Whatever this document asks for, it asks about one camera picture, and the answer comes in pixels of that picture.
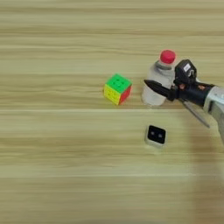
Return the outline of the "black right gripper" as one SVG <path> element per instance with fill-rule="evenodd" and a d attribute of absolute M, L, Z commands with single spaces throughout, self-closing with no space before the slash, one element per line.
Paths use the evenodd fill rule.
<path fill-rule="evenodd" d="M 204 106 L 208 93 L 214 87 L 214 85 L 201 82 L 195 82 L 191 85 L 178 84 L 177 89 L 164 87 L 154 80 L 144 80 L 144 83 L 151 90 L 162 95 L 171 102 L 179 98 L 200 107 Z"/>

